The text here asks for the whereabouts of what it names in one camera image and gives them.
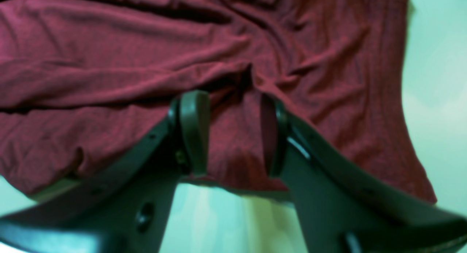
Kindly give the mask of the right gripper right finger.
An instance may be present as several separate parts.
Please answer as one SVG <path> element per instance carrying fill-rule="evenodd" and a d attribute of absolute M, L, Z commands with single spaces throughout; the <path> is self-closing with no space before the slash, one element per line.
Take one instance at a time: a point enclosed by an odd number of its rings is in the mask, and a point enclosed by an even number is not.
<path fill-rule="evenodd" d="M 457 253 L 466 218 L 386 185 L 340 154 L 282 101 L 262 94 L 267 174 L 284 183 L 310 253 Z"/>

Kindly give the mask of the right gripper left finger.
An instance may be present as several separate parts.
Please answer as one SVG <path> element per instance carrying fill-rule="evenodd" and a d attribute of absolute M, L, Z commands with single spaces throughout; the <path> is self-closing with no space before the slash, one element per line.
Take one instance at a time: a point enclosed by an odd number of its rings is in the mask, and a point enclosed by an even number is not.
<path fill-rule="evenodd" d="M 209 123 L 209 94 L 182 94 L 113 165 L 55 198 L 3 216 L 1 252 L 159 252 L 178 183 L 207 173 Z"/>

